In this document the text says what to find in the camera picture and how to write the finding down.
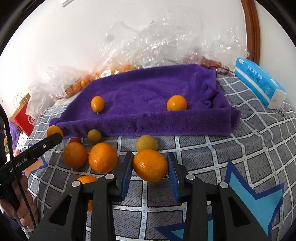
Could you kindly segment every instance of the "screw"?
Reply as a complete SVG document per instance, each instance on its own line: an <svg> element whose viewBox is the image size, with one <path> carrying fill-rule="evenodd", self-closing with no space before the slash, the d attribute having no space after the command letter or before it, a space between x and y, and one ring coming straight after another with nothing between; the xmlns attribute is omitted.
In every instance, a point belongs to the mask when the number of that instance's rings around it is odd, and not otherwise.
<svg viewBox="0 0 296 241"><path fill-rule="evenodd" d="M228 184L225 183L225 182L221 182L220 183L220 187L222 187L222 188L228 188Z"/></svg>
<svg viewBox="0 0 296 241"><path fill-rule="evenodd" d="M113 175L112 173L109 173L109 174L107 174L107 175L105 176L105 178L106 178L107 180L111 180L111 179L114 178L114 175Z"/></svg>
<svg viewBox="0 0 296 241"><path fill-rule="evenodd" d="M187 174L187 175L186 175L186 178L187 178L188 180L193 180L193 179L195 178L195 176L192 175L192 174Z"/></svg>
<svg viewBox="0 0 296 241"><path fill-rule="evenodd" d="M80 185L80 182L79 181L72 182L72 186L73 187L78 187L79 185Z"/></svg>

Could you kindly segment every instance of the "red paper bag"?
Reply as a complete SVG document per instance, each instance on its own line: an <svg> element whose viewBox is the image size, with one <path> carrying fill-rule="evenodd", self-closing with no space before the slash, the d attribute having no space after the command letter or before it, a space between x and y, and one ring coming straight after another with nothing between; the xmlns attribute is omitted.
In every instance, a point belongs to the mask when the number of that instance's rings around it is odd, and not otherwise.
<svg viewBox="0 0 296 241"><path fill-rule="evenodd" d="M22 131L26 133L27 136L30 136L34 129L34 119L29 115L26 115L27 105L28 103L18 112L15 117L15 122L22 129Z"/></svg>

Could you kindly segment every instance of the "black cable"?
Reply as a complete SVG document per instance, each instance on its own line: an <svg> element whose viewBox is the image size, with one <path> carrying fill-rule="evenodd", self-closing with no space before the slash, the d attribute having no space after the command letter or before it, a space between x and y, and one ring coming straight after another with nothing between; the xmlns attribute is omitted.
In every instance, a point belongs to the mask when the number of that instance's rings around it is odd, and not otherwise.
<svg viewBox="0 0 296 241"><path fill-rule="evenodd" d="M6 127L6 137L7 137L7 142L8 142L8 150L9 150L10 161L12 163L13 174L15 176L15 179L17 180L17 185L18 185L18 187L20 189L20 192L22 194L22 197L23 197L23 199L25 201L26 207L27 207L27 209L29 211L29 214L30 214L30 217L32 219L33 227L35 229L36 228L36 223L35 223L35 220L34 220L32 210L30 208L30 205L29 205L29 202L28 202L27 197L25 195L25 192L24 192L24 190L22 188L22 184L20 183L20 180L18 179L18 177L17 177L17 175L15 173L16 164L15 164L14 156L13 156L13 153L12 153L12 137L11 137L11 134L10 134L9 122L8 122L7 115L6 115L4 109L3 109L3 107L1 105L0 105L0 116L2 117L4 125Z"/></svg>

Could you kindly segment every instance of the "blue gripper pad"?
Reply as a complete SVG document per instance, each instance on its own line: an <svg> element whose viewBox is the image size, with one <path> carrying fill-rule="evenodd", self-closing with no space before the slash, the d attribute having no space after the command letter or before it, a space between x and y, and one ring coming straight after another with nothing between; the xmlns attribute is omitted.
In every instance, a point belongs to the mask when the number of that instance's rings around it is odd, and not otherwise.
<svg viewBox="0 0 296 241"><path fill-rule="evenodd" d="M180 194L179 194L179 181L177 178L177 174L173 165L173 162L177 163L175 158L174 160L171 159L171 156L169 154L167 154L167 162L168 162L168 166L169 166L169 170L168 170L168 175L169 175L169 180L170 180L170 187L172 189L172 194L173 197L175 198L175 200L177 202L179 202L180 200Z"/></svg>
<svg viewBox="0 0 296 241"><path fill-rule="evenodd" d="M121 183L121 195L120 195L120 197L122 198L123 201L124 201L125 197L128 194L128 187L129 187L129 183L131 181L131 173L133 171L133 166L132 166L133 158L131 158L131 157L129 159L129 163L128 163L127 167L126 167L126 171L124 173L124 176L122 178L122 183Z"/></svg>

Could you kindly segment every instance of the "blue star pattern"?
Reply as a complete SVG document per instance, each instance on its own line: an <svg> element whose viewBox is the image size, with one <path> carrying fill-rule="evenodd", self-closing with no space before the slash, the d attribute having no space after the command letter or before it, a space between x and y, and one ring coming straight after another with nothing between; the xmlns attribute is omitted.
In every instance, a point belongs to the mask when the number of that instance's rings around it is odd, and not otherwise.
<svg viewBox="0 0 296 241"><path fill-rule="evenodd" d="M257 194L245 181L236 167L229 160L225 182L236 192L257 219L265 233L271 237L272 223L276 213L283 203L284 184L275 186ZM163 227L155 227L162 235L171 241L181 241L185 223ZM208 215L208 241L213 241L213 219Z"/></svg>

